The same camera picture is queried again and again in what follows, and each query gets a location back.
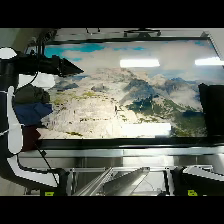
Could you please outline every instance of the black frame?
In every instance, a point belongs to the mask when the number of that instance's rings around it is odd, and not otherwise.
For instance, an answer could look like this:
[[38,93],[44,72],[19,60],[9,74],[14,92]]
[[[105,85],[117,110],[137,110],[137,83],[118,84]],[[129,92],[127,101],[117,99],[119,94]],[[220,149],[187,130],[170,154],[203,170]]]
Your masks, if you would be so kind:
[[[46,44],[83,44],[106,42],[137,41],[177,41],[177,40],[209,40],[219,56],[211,38],[206,37],[145,37],[145,38],[111,38],[51,41]],[[37,141],[42,150],[86,150],[86,149],[144,149],[144,148],[191,148],[216,147],[224,145],[224,136],[215,137],[169,137],[169,138],[114,138],[114,139],[42,139]]]

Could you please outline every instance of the metal frame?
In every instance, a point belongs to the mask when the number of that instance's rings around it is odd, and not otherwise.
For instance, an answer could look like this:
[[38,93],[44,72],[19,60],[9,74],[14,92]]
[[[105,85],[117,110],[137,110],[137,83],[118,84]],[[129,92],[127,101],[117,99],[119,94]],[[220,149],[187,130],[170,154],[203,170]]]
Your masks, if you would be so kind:
[[[136,42],[136,41],[176,41],[209,40],[217,55],[221,54],[209,32],[200,37],[146,37],[146,38],[110,38],[69,41],[52,41],[47,45]],[[38,146],[47,150],[46,157],[129,157],[158,155],[205,155],[224,153],[224,137],[214,138],[155,138],[155,139],[47,139],[39,140]],[[20,153],[20,157],[39,157],[37,152]]]

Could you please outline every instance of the dark red cloth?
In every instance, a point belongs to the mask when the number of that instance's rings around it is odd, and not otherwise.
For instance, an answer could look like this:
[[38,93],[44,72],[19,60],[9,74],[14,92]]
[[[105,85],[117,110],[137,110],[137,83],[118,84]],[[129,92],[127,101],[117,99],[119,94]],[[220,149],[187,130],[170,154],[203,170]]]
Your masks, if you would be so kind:
[[23,127],[23,147],[21,152],[36,150],[35,142],[41,136],[35,126]]

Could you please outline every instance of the sky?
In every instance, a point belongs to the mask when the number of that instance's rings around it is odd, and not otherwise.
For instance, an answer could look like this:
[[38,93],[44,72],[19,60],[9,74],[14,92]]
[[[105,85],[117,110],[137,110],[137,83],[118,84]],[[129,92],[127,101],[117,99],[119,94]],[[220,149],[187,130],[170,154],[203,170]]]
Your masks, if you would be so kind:
[[147,72],[149,77],[162,74],[168,79],[205,80],[224,83],[222,66],[196,66],[196,59],[217,57],[207,40],[150,41],[118,43],[86,43],[47,46],[45,55],[66,58],[91,75],[99,68],[119,68],[121,59],[158,59],[155,68],[130,69]]

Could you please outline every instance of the pile of clothes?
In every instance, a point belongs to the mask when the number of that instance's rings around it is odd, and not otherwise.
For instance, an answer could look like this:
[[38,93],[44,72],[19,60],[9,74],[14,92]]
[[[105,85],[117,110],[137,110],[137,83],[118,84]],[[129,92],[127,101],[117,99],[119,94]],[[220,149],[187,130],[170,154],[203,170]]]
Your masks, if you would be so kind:
[[49,93],[40,87],[29,84],[17,90],[14,97],[14,111],[20,124],[25,125],[22,127],[23,148],[21,151],[36,149],[35,142],[40,137],[36,129],[43,127],[41,119],[53,112],[49,102]]

